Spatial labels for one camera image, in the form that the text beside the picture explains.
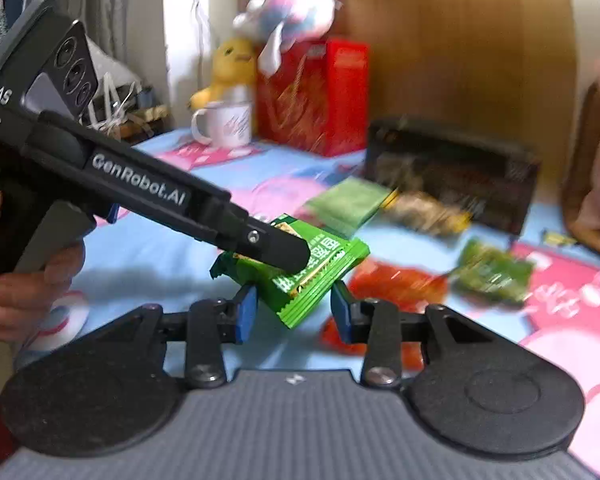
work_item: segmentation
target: red snack package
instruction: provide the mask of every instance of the red snack package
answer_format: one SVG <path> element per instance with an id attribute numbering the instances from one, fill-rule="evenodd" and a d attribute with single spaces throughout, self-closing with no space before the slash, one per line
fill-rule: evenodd
<path id="1" fill-rule="evenodd" d="M 433 276 L 418 269 L 405 269 L 378 262 L 362 262 L 349 283 L 356 298 L 378 298 L 395 303 L 402 312 L 421 314 L 429 303 L 443 303 L 448 293 L 445 276 Z M 366 345 L 342 342 L 333 317 L 322 328 L 320 340 L 330 348 L 350 355 L 364 355 Z M 402 344 L 402 366 L 420 371 L 424 364 L 419 343 Z"/>

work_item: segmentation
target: dark storage box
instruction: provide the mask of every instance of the dark storage box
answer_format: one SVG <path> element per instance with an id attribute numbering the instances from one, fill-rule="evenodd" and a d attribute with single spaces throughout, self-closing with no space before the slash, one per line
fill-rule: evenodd
<path id="1" fill-rule="evenodd" d="M 482 224 L 519 235 L 539 163 L 531 152 L 410 118 L 374 121 L 365 177 L 401 191 L 422 190 Z"/>

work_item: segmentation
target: yellow plush duck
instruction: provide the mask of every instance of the yellow plush duck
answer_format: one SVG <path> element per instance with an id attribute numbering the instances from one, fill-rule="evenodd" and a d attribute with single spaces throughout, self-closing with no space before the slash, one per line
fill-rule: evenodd
<path id="1" fill-rule="evenodd" d="M 236 94 L 253 95 L 255 81 L 256 57 L 251 42 L 242 38 L 225 41 L 214 54 L 211 86 L 193 94 L 189 106 L 200 110 L 212 101 L 235 100 Z"/>

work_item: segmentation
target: green packet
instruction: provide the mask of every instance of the green packet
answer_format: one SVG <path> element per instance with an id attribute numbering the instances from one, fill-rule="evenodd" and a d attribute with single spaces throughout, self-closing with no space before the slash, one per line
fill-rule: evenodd
<path id="1" fill-rule="evenodd" d="M 534 265 L 472 238 L 460 254 L 452 275 L 456 285 L 492 301 L 525 303 Z"/>
<path id="2" fill-rule="evenodd" d="M 354 176 L 312 198 L 304 207 L 330 230 L 349 238 L 376 214 L 392 194 L 374 182 Z"/>
<path id="3" fill-rule="evenodd" d="M 304 238 L 311 257 L 308 265 L 289 276 L 235 253 L 223 253 L 211 267 L 213 279 L 223 274 L 244 285 L 255 283 L 260 298 L 288 328 L 295 328 L 320 303 L 336 280 L 369 256 L 369 247 L 359 240 L 344 240 L 288 215 L 271 225 Z"/>

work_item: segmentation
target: wooden wall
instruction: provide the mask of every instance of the wooden wall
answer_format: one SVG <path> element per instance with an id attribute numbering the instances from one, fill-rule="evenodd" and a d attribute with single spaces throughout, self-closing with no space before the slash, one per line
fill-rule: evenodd
<path id="1" fill-rule="evenodd" d="M 570 0 L 340 1 L 332 33 L 371 46 L 373 118 L 407 113 L 517 140 L 541 157 L 543 187 L 557 187 L 573 129 Z"/>

